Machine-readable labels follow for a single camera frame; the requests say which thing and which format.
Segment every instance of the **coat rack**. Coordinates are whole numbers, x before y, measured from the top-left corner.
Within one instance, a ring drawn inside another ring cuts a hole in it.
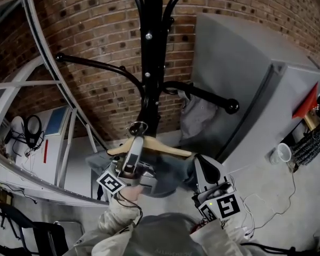
[[[135,0],[140,17],[142,82],[123,66],[116,67],[63,53],[56,55],[56,60],[59,62],[72,62],[110,70],[128,78],[138,88],[141,96],[141,110],[137,121],[148,125],[145,135],[152,137],[156,135],[160,120],[158,105],[161,92],[178,94],[177,89],[184,90],[187,94],[195,95],[224,108],[229,114],[234,114],[239,109],[239,103],[235,99],[225,99],[182,82],[164,82],[167,36],[174,23],[171,13],[178,1],[170,0],[162,15],[163,0]],[[134,124],[130,132],[136,135],[141,129],[141,124]]]

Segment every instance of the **plastic cup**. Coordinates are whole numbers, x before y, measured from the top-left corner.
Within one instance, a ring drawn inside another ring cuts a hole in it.
[[[270,163],[276,165],[282,162],[288,162],[292,157],[292,152],[290,151],[287,144],[280,143],[277,145],[275,151],[270,156]]]

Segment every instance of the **chair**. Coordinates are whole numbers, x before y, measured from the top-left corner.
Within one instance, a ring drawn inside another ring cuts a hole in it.
[[[22,255],[31,254],[40,256],[61,256],[68,251],[65,239],[65,232],[62,226],[44,222],[32,222],[22,212],[13,206],[0,203],[2,213],[12,219],[19,227],[22,248],[16,249],[15,254],[12,249],[0,246],[0,253],[3,255]],[[26,247],[23,228],[32,228],[35,236],[38,252],[30,252]]]

